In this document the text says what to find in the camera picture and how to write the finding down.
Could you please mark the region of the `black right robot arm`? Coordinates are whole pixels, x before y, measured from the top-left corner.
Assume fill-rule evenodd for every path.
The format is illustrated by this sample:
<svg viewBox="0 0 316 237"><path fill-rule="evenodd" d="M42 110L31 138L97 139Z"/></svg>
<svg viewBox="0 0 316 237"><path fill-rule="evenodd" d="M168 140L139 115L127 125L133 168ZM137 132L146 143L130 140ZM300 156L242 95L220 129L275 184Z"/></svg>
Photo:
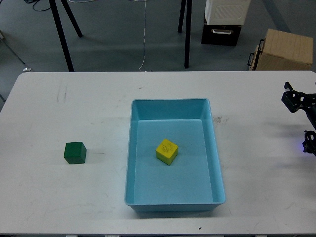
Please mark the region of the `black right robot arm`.
<svg viewBox="0 0 316 237"><path fill-rule="evenodd" d="M282 102L291 113L303 110L314 128L316 128L316 94L306 94L293 89L289 82L284 84L285 92ZM306 130L305 141L302 143L303 152L316 155L316 132Z"/></svg>

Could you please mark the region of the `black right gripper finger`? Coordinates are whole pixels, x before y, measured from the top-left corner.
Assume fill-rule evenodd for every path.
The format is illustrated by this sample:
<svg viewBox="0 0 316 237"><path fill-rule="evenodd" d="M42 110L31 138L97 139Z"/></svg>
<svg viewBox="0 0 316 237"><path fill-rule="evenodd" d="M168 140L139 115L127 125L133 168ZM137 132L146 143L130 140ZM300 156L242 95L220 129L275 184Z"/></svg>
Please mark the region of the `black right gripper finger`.
<svg viewBox="0 0 316 237"><path fill-rule="evenodd" d="M284 89L285 92L281 100L291 113L295 113L299 109L306 110L309 108L309 96L307 94L294 90L289 82L284 84Z"/></svg>

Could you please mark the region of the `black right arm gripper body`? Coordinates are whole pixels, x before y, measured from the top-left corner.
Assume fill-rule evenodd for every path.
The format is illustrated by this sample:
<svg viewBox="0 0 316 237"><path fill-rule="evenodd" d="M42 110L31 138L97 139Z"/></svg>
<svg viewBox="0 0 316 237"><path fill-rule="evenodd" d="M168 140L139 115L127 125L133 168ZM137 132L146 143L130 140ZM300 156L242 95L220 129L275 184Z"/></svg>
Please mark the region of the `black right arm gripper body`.
<svg viewBox="0 0 316 237"><path fill-rule="evenodd" d="M316 94L308 94L304 97L304 105L307 118L316 129Z"/></svg>

